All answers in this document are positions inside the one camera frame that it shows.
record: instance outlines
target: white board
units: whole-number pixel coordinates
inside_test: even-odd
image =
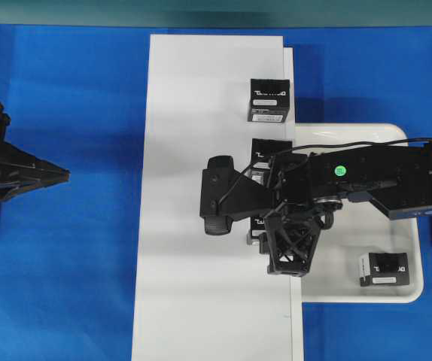
[[[266,274],[248,222],[211,237],[199,218],[210,157],[242,169],[252,138],[285,137],[246,122],[252,77],[284,77],[281,37],[151,36],[133,360],[292,357],[288,277]]]

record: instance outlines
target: black cable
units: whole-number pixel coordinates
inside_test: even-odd
[[[345,143],[345,144],[309,144],[309,145],[300,145],[298,147],[292,147],[285,150],[280,150],[276,153],[271,153],[268,156],[265,156],[263,158],[259,158],[255,162],[251,162],[243,171],[239,174],[239,176],[235,179],[233,184],[231,184],[231,187],[228,189],[226,193],[224,193],[221,198],[218,201],[218,206],[221,206],[221,204],[228,198],[228,196],[231,194],[231,192],[235,189],[238,182],[241,180],[243,176],[245,176],[245,173],[251,169],[256,163],[259,162],[265,162],[269,159],[271,159],[274,156],[280,156],[282,154],[286,153],[293,153],[295,150],[303,150],[308,148],[346,148],[346,147],[355,147],[358,145],[366,145],[366,146],[376,146],[376,145],[394,145],[394,144],[401,144],[401,143],[415,143],[415,142],[422,142],[427,141],[429,143],[432,143],[432,138],[408,138],[408,139],[400,139],[398,141],[385,141],[382,143],[379,143],[377,141],[354,141],[352,143]]]

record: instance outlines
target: white label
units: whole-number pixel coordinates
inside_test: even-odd
[[[266,232],[266,231],[264,231],[264,230],[262,230],[262,229],[253,229],[253,230],[251,231],[251,235],[252,235],[253,237],[257,237],[258,235],[260,235],[261,233],[264,233],[264,232]]]
[[[253,181],[255,181],[256,183],[258,183],[258,184],[263,184],[263,176],[262,176],[262,175],[253,174],[253,175],[251,176],[251,179],[252,179]]]
[[[256,164],[254,165],[254,167],[255,167],[255,168],[259,168],[259,169],[269,169],[269,165],[268,165],[268,163],[265,163],[265,162],[259,162],[259,163],[256,163]]]
[[[254,122],[268,122],[268,123],[280,123],[283,120],[283,116],[269,115],[269,114],[253,114]]]
[[[278,105],[276,99],[253,99],[253,105]]]
[[[359,263],[360,277],[365,278],[366,276],[370,276],[370,258],[368,257],[368,253],[360,257]]]
[[[396,277],[376,277],[372,279],[374,284],[395,284],[397,282]]]

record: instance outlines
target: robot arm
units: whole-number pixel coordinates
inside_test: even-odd
[[[309,272],[320,232],[331,228],[343,199],[370,202],[390,220],[432,215],[432,141],[309,156],[293,150],[267,157],[261,184],[245,176],[250,166],[234,170],[230,156],[211,158],[202,172],[205,232],[223,235],[233,221],[262,218],[265,231],[258,238],[270,274]]]

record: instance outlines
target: box label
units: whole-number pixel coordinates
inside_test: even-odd
[[[368,253],[360,257],[360,277],[370,276],[370,258]]]
[[[256,183],[263,185],[263,174],[253,173],[251,179]]]
[[[278,105],[275,99],[255,99],[253,105]]]
[[[397,282],[396,277],[374,277],[372,279],[374,284],[395,284]]]
[[[269,165],[266,162],[258,162],[254,165],[254,167],[259,169],[269,169]]]
[[[282,115],[271,115],[271,114],[253,114],[254,122],[265,122],[265,123],[281,123],[283,120]]]

